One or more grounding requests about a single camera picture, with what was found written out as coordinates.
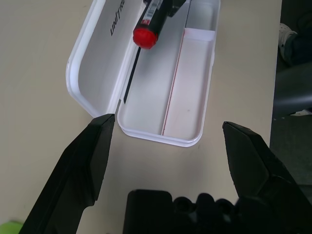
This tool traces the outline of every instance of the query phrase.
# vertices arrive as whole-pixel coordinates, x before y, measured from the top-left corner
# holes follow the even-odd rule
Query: red cap
[[[151,49],[157,40],[157,34],[154,34],[147,28],[136,28],[133,31],[133,41],[143,49]]]

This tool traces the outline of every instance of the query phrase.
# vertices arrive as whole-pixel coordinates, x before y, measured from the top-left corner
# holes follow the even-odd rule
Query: green object
[[[0,225],[0,234],[19,234],[22,224],[18,222],[7,222]]]

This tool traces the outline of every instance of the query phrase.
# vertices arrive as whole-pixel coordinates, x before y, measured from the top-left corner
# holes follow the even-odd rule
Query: shoe
[[[279,24],[279,34],[278,34],[278,47],[280,49],[281,52],[281,56],[282,58],[285,60],[284,57],[284,52],[285,52],[285,44],[287,39],[292,35],[292,34],[297,34],[295,31],[292,31],[290,29],[290,27],[288,27],[287,25],[280,23]]]

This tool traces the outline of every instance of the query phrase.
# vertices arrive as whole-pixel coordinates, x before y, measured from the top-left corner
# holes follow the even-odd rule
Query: red line
[[[185,33],[185,29],[183,30],[182,42],[181,42],[181,45],[180,45],[180,52],[179,52],[179,57],[177,59],[177,64],[176,64],[176,68],[175,68],[175,76],[174,76],[174,81],[173,81],[173,84],[172,84],[172,89],[171,89],[171,92],[170,92],[168,107],[167,107],[167,110],[166,110],[166,117],[165,117],[164,129],[162,130],[162,135],[164,135],[164,133],[165,133],[166,123],[167,123],[167,118],[168,118],[168,112],[169,112],[169,107],[170,107],[170,103],[171,103],[172,92],[174,90],[175,81],[176,81],[176,71],[177,71],[177,68],[178,68],[178,65],[179,65],[181,49],[182,49],[182,44],[183,44],[183,40],[184,40],[184,33]]]

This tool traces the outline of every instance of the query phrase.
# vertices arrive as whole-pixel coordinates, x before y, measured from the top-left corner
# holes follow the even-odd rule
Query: beige table surface
[[[0,223],[24,221],[65,147],[91,121],[69,96],[67,59],[92,0],[0,2]],[[281,0],[221,0],[202,139],[190,148],[113,132],[99,200],[79,234],[120,234],[127,193],[161,189],[235,202],[223,121],[270,140]]]

